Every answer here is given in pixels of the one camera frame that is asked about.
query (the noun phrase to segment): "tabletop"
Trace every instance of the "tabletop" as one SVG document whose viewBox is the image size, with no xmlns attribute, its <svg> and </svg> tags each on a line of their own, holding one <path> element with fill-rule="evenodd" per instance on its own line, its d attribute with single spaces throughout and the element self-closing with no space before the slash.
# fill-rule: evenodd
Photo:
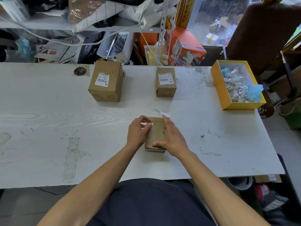
<svg viewBox="0 0 301 226">
<path fill-rule="evenodd" d="M 284 174 L 257 110 L 221 110 L 210 67 L 175 67 L 173 98 L 156 97 L 154 66 L 124 66 L 120 102 L 88 91 L 94 65 L 0 63 L 0 189 L 78 184 L 126 143 L 140 115 L 171 115 L 219 177 Z M 121 180 L 187 179 L 180 161 L 143 145 Z"/>
</svg>

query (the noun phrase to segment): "white shelf board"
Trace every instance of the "white shelf board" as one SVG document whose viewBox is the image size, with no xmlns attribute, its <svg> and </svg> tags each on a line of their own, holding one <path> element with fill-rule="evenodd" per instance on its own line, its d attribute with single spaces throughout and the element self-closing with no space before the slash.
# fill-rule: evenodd
<svg viewBox="0 0 301 226">
<path fill-rule="evenodd" d="M 1 12 L 0 15 L 5 18 L 12 20 L 10 16 L 4 12 Z M 40 30 L 71 30 L 71 27 L 68 21 L 62 17 L 58 16 L 48 16 L 42 13 L 37 13 L 32 18 L 26 22 L 19 22 L 27 29 L 40 29 Z M 90 26 L 85 29 L 85 31 L 118 31 L 122 30 L 123 28 L 133 26 L 138 24 L 137 22 L 125 19 L 125 18 L 117 18 L 115 20 L 115 26 L 113 27 L 106 27 L 106 28 L 95 28 L 94 26 Z M 12 28 L 17 29 L 20 28 L 18 25 L 13 24 L 9 21 L 5 21 L 0 19 L 0 28 Z M 159 33 L 160 26 L 153 26 L 147 29 L 142 30 L 143 32 L 153 32 Z M 127 32 L 140 32 L 139 27 L 134 27 L 129 29 Z"/>
</svg>

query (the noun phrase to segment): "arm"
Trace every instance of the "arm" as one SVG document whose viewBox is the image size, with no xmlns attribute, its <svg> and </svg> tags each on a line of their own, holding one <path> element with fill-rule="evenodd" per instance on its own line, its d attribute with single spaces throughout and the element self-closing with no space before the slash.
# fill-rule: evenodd
<svg viewBox="0 0 301 226">
<path fill-rule="evenodd" d="M 126 145 L 100 168 L 59 200 L 38 226 L 84 226 L 103 206 L 151 128 L 150 119 L 136 118 L 129 126 Z"/>
<path fill-rule="evenodd" d="M 154 142 L 177 157 L 197 185 L 219 226 L 268 226 L 255 210 L 234 194 L 198 156 L 191 152 L 179 129 L 166 116 L 167 141 Z"/>
</svg>

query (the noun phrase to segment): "white plastic bin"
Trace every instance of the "white plastic bin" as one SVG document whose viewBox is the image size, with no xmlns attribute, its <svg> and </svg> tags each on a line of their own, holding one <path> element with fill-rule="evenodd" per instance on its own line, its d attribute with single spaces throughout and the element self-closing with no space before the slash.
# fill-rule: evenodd
<svg viewBox="0 0 301 226">
<path fill-rule="evenodd" d="M 104 37 L 107 37 L 108 35 L 110 35 L 112 33 L 113 32 L 106 32 L 104 34 Z M 110 45 L 111 45 L 113 39 L 114 39 L 114 36 L 110 36 L 105 41 L 103 41 L 97 50 L 97 55 L 99 55 L 103 59 L 113 58 L 110 60 L 118 61 L 118 62 L 121 62 L 122 64 L 128 64 L 130 61 L 133 47 L 134 47 L 135 33 L 134 32 L 129 33 L 129 35 L 126 38 L 126 42 L 124 44 L 123 50 L 120 53 L 107 56 L 108 49 L 110 48 Z"/>
</svg>

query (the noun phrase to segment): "open yellow box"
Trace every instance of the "open yellow box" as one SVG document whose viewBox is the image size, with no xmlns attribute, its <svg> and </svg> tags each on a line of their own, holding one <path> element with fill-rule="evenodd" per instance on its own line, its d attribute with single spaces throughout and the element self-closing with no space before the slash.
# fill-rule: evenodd
<svg viewBox="0 0 301 226">
<path fill-rule="evenodd" d="M 266 101 L 262 94 L 261 94 L 261 102 L 231 102 L 221 69 L 229 68 L 230 70 L 233 70 L 236 67 L 238 67 L 239 73 L 242 73 L 242 76 L 244 76 L 244 80 L 246 81 L 246 84 L 257 85 L 255 77 L 247 61 L 216 60 L 216 62 L 211 67 L 211 74 L 217 91 L 217 95 L 219 96 L 219 102 L 221 104 L 222 110 L 224 109 L 249 110 L 249 109 L 256 109 L 259 106 L 265 104 Z"/>
</svg>

